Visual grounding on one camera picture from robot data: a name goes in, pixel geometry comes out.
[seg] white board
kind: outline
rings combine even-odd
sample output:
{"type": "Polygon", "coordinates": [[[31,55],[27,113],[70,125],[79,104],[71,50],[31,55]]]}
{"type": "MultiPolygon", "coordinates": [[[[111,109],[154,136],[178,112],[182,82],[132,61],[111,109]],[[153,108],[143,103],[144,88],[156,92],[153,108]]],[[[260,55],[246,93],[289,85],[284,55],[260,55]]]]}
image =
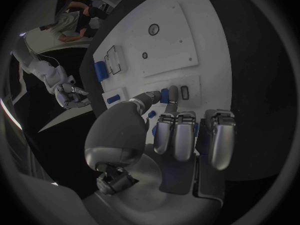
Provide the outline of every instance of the white board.
{"type": "Polygon", "coordinates": [[[102,97],[104,99],[104,102],[106,104],[106,107],[109,109],[110,107],[112,107],[113,105],[116,105],[120,102],[124,102],[124,101],[128,101],[128,94],[127,94],[127,91],[125,89],[125,87],[121,87],[121,88],[118,88],[118,89],[115,89],[115,90],[112,90],[112,91],[108,91],[108,92],[105,92],[105,93],[102,93],[102,97]],[[107,99],[115,96],[115,95],[119,95],[120,96],[120,100],[117,100],[111,104],[108,104],[108,101],[107,99]]]}
{"type": "Polygon", "coordinates": [[[135,49],[132,63],[140,65],[142,77],[198,65],[190,27],[178,2],[161,1],[139,12],[130,25],[130,44],[135,49]],[[149,34],[152,24],[159,26],[156,35],[149,34]]]}
{"type": "MultiPolygon", "coordinates": [[[[186,76],[175,79],[170,79],[166,81],[159,81],[154,83],[145,84],[139,89],[139,93],[145,93],[150,91],[160,91],[162,89],[169,89],[170,86],[178,87],[178,107],[185,108],[199,108],[201,107],[201,86],[200,78],[198,75],[186,76]],[[188,87],[189,99],[183,100],[181,94],[181,86],[188,87]]],[[[162,106],[166,107],[165,103],[158,102],[153,105],[154,107],[162,106]]]]}

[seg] man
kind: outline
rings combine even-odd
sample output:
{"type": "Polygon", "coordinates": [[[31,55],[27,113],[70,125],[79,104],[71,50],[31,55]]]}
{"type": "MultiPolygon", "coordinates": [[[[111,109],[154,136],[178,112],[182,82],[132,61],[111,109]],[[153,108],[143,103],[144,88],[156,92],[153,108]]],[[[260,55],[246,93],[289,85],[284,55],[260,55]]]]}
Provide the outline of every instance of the man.
{"type": "Polygon", "coordinates": [[[92,38],[98,29],[92,29],[89,25],[91,18],[99,18],[105,20],[108,16],[104,11],[97,7],[89,7],[88,5],[72,1],[68,6],[70,8],[80,8],[80,11],[64,12],[60,15],[58,21],[54,24],[41,26],[40,30],[50,30],[50,34],[61,42],[73,42],[83,37],[92,38]],[[66,36],[63,32],[73,31],[79,33],[78,36],[66,36]]]}

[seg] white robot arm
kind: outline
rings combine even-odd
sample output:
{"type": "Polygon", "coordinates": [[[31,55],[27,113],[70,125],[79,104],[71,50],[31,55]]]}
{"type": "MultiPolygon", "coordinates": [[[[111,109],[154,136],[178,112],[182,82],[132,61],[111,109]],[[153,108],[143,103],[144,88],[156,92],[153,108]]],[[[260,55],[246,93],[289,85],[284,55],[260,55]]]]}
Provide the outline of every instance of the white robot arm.
{"type": "Polygon", "coordinates": [[[54,67],[47,61],[39,60],[33,51],[29,51],[23,37],[18,40],[12,54],[26,73],[33,74],[44,82],[48,92],[55,95],[63,108],[81,108],[91,103],[89,100],[81,102],[79,94],[87,96],[88,92],[74,86],[75,79],[72,75],[67,76],[65,69],[60,65],[54,67]]]}

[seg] person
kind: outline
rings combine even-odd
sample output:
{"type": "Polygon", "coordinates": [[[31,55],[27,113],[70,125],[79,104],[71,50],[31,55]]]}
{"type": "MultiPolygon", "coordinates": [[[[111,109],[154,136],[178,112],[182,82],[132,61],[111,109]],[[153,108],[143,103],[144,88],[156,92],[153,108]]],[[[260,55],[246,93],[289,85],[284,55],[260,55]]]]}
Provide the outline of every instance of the person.
{"type": "Polygon", "coordinates": [[[40,30],[49,30],[50,34],[61,42],[74,42],[83,37],[92,38],[97,32],[97,28],[92,29],[89,22],[92,18],[105,20],[107,14],[97,7],[90,7],[82,2],[72,1],[67,10],[70,8],[79,8],[80,11],[63,12],[58,21],[53,24],[41,26],[40,30]],[[79,33],[78,36],[66,36],[63,32],[73,31],[79,33]]]}

